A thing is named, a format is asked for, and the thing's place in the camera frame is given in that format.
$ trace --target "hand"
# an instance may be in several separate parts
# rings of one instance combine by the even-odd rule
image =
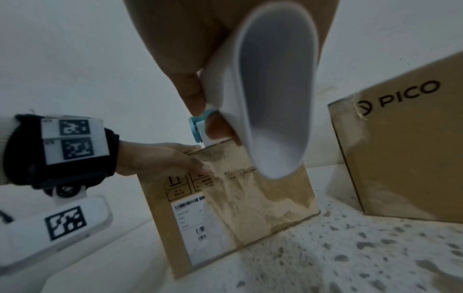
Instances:
[[[180,143],[144,144],[119,142],[116,173],[124,176],[137,174],[150,179],[183,176],[187,172],[208,174],[210,167],[186,153],[199,150],[199,145]]]
[[[197,72],[251,9],[268,0],[125,0],[146,47],[169,77],[192,115],[205,98]],[[339,0],[297,0],[317,27],[320,52]],[[206,120],[211,139],[231,137],[233,129],[217,112]]]

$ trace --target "white plastic scoop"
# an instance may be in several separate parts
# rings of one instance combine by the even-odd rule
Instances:
[[[293,2],[253,10],[214,53],[201,81],[259,172],[291,174],[309,142],[318,37],[307,11]]]

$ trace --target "wristband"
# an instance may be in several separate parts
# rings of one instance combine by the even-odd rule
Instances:
[[[100,119],[17,115],[3,169],[16,185],[34,189],[100,184],[114,175],[119,136]]]

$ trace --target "cardboard box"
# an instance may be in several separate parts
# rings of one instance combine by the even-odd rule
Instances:
[[[140,182],[175,278],[319,212],[304,166],[270,181],[232,141],[190,155],[214,176]]]
[[[364,211],[463,223],[463,52],[331,103]]]

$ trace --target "black wrist strap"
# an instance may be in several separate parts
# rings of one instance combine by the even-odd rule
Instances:
[[[32,114],[16,116],[21,124],[10,136],[3,158],[3,169],[13,184],[35,189],[79,184],[91,187],[114,175],[119,136],[106,128],[109,155],[47,165],[41,132],[43,118]]]

